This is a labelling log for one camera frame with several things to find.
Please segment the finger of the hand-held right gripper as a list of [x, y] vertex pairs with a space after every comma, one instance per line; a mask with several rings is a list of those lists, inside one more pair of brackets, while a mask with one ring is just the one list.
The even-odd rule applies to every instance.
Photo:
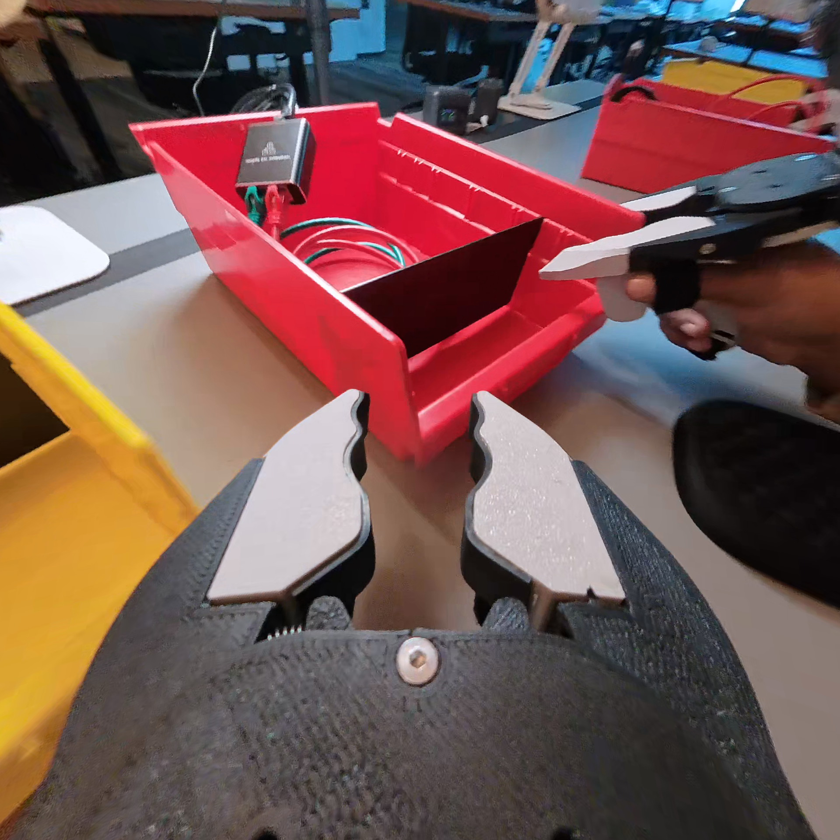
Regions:
[[691, 203], [697, 195], [695, 185], [680, 185], [667, 191], [657, 192], [635, 198], [621, 204], [625, 209], [641, 214], [655, 214], [665, 212], [677, 214], [675, 207], [680, 207], [686, 202]]
[[584, 280], [619, 277], [631, 272], [631, 254], [644, 245], [693, 234], [714, 226], [709, 217], [672, 217], [633, 232], [565, 248], [539, 270], [543, 280]]

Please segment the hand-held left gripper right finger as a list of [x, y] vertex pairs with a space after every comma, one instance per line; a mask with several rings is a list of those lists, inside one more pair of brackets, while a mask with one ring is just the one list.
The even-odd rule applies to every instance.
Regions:
[[465, 502], [461, 573], [478, 607], [516, 599], [528, 611], [625, 591], [574, 462], [540, 426], [489, 392], [472, 395], [474, 486]]

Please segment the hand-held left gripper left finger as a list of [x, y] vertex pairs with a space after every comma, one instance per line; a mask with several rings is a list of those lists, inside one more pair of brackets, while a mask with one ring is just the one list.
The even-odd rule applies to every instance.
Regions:
[[371, 536], [364, 438], [370, 397], [333, 398], [262, 458], [206, 598], [215, 606], [298, 601]]

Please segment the red storage bin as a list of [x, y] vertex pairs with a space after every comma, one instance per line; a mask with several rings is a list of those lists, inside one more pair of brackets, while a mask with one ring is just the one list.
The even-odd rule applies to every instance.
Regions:
[[312, 218], [367, 223], [418, 262], [543, 218], [507, 306], [409, 358], [402, 341], [344, 296], [383, 267], [376, 253], [336, 251], [307, 266], [250, 221], [235, 187], [246, 134], [270, 115], [130, 125], [177, 211], [226, 288], [333, 394], [371, 399], [369, 428], [394, 456], [421, 465], [464, 434], [471, 396], [527, 391], [604, 323], [588, 280], [543, 280], [562, 250], [640, 228], [643, 216], [373, 103], [302, 112], [317, 153], [307, 202], [282, 227]]

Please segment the yellow storage bin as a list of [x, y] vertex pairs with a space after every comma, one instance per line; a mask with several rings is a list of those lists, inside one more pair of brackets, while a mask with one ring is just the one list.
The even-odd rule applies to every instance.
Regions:
[[735, 66], [712, 59], [670, 59], [661, 70], [661, 81], [673, 87], [736, 99], [775, 104], [802, 98], [821, 86], [819, 80], [786, 73], [772, 73]]
[[197, 506], [151, 439], [1, 307], [1, 821], [45, 778], [81, 681]]

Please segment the black ethernet splitter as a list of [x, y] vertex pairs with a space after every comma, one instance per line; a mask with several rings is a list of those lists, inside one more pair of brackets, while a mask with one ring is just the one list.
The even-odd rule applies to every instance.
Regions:
[[309, 198], [317, 141], [305, 118], [274, 119], [248, 127], [235, 184], [244, 196], [250, 187], [277, 186], [292, 205]]

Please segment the person's right hand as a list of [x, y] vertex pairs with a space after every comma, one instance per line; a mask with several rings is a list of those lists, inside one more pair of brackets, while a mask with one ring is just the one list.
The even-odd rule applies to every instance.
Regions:
[[815, 240], [703, 269], [700, 304], [731, 317], [738, 345], [806, 378], [805, 404], [839, 423], [839, 257]]

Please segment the black bin divider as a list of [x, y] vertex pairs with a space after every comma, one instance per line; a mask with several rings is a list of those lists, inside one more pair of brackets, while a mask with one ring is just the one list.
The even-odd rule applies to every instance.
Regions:
[[508, 305], [543, 218], [506, 228], [343, 291], [412, 358]]

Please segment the white book stand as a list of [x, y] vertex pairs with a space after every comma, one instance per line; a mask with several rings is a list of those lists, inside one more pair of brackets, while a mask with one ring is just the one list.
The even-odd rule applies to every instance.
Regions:
[[[558, 65], [574, 29], [578, 26], [593, 24], [600, 13], [602, 3], [596, 1], [537, 1], [535, 5], [538, 16], [537, 23], [508, 92], [499, 99], [498, 104], [499, 109], [504, 112], [545, 122], [565, 118], [581, 110], [581, 107], [577, 104], [548, 98], [545, 92], [549, 87], [553, 70]], [[551, 27], [555, 25], [560, 26], [560, 32], [553, 42], [549, 57], [542, 65], [542, 69], [530, 90], [524, 91], [522, 89], [523, 85], [529, 77], [541, 43]]]

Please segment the small black device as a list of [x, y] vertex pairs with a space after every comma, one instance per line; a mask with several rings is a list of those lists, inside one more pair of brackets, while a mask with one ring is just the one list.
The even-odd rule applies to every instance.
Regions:
[[422, 121], [463, 137], [467, 134], [472, 102], [473, 98], [468, 89], [429, 85], [425, 89], [423, 99]]

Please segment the black office chair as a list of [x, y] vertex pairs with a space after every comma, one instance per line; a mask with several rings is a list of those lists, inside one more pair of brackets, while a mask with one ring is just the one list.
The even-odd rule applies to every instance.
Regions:
[[732, 558], [839, 607], [839, 432], [766, 406], [713, 400], [676, 420], [686, 512]]

